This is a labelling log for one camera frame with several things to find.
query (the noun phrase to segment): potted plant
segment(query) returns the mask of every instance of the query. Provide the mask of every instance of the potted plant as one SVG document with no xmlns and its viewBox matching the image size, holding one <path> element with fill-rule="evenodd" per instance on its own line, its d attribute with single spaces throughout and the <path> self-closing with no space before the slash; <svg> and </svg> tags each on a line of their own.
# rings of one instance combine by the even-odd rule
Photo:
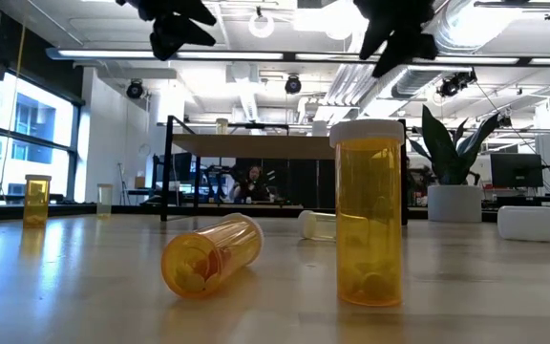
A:
<svg viewBox="0 0 550 344">
<path fill-rule="evenodd" d="M 476 161 L 481 144 L 497 128 L 495 114 L 460 144 L 464 134 L 464 120 L 454 133 L 434 118 L 430 109 L 423 107 L 422 127 L 415 130 L 423 137 L 428 152 L 416 141 L 413 149 L 432 162 L 438 185 L 428 188 L 428 218 L 430 221 L 475 223 L 481 222 L 482 192 L 478 186 L 468 185 L 466 178 Z"/>
</svg>

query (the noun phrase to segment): white planter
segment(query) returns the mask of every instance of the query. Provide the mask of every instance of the white planter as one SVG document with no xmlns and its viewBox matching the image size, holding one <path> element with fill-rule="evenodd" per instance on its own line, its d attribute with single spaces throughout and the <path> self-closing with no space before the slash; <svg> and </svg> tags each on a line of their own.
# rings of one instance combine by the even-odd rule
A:
<svg viewBox="0 0 550 344">
<path fill-rule="evenodd" d="M 447 223 L 481 222 L 482 191 L 471 185 L 428 187 L 428 219 Z"/>
</svg>

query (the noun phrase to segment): computer monitor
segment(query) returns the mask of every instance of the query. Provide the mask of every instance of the computer monitor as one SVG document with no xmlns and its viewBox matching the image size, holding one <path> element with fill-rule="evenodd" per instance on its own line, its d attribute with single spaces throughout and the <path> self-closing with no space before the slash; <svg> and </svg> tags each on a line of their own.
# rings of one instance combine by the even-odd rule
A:
<svg viewBox="0 0 550 344">
<path fill-rule="evenodd" d="M 542 158 L 538 154 L 490 155 L 494 187 L 543 187 Z"/>
<path fill-rule="evenodd" d="M 162 171 L 164 169 L 164 156 L 159 157 L 160 164 L 157 167 L 157 182 L 162 182 Z M 191 181 L 190 165 L 192 164 L 191 153 L 179 153 L 173 155 L 173 166 L 169 171 L 169 181 L 188 182 Z"/>
</svg>

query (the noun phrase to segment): shelf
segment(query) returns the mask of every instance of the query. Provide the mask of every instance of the shelf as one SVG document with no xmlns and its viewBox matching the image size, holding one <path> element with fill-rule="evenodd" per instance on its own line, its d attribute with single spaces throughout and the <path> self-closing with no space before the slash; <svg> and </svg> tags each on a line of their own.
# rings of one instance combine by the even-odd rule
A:
<svg viewBox="0 0 550 344">
<path fill-rule="evenodd" d="M 173 143 L 197 157 L 334 160 L 326 137 L 174 134 Z"/>
</svg>

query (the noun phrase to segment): person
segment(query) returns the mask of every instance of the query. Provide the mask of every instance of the person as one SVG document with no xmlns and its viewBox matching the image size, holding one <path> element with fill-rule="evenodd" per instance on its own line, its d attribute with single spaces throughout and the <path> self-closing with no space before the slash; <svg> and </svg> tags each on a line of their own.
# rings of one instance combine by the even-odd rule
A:
<svg viewBox="0 0 550 344">
<path fill-rule="evenodd" d="M 240 181 L 234 190 L 233 199 L 235 202 L 245 201 L 248 197 L 252 201 L 262 202 L 270 199 L 268 188 L 266 188 L 262 178 L 262 168 L 259 166 L 251 166 L 247 171 L 247 179 Z"/>
</svg>

